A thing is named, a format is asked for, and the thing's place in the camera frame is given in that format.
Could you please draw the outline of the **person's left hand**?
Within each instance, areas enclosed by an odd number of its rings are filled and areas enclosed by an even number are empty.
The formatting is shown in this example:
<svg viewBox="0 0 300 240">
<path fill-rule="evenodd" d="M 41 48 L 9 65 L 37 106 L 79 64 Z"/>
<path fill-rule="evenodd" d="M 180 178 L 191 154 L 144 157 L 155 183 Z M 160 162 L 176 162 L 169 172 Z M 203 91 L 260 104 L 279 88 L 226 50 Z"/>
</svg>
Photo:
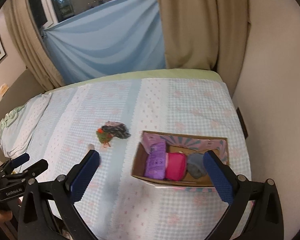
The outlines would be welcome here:
<svg viewBox="0 0 300 240">
<path fill-rule="evenodd" d="M 12 211 L 0 210 L 0 227 L 3 231 L 7 229 L 5 223 L 9 222 L 12 219 L 12 217 Z"/>
</svg>

